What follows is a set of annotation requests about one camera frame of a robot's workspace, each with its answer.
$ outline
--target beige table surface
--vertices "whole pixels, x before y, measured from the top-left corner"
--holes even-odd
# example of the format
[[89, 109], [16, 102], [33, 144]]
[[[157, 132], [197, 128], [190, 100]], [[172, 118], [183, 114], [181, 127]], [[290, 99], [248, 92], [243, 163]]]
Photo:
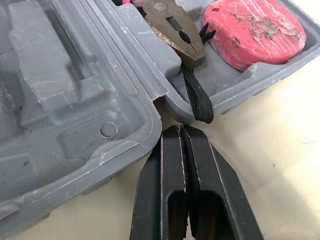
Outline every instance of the beige table surface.
[[[295, 0], [320, 23], [318, 0]], [[320, 240], [320, 58], [212, 124], [198, 124], [238, 173], [266, 240]], [[156, 103], [163, 129], [175, 124]], [[51, 212], [16, 240], [128, 240], [146, 159]]]

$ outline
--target red rubber casing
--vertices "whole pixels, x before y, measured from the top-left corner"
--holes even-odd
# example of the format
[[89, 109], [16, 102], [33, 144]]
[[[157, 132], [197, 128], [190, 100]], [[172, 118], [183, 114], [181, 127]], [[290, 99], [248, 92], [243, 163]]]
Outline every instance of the red rubber casing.
[[284, 64], [305, 47], [307, 36], [295, 16], [277, 0], [217, 0], [205, 10], [202, 26], [216, 30], [209, 43], [229, 65]]

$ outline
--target gray plastic tool case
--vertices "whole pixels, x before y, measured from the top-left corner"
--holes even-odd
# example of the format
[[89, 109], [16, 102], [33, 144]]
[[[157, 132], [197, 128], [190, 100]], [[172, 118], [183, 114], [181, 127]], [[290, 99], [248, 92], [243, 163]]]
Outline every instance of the gray plastic tool case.
[[[209, 0], [179, 0], [200, 27]], [[223, 113], [320, 53], [319, 26], [290, 1], [307, 42], [284, 65], [241, 73], [209, 44], [195, 76]], [[0, 239], [36, 224], [145, 156], [161, 133], [153, 100], [194, 121], [181, 60], [132, 4], [0, 1]]]

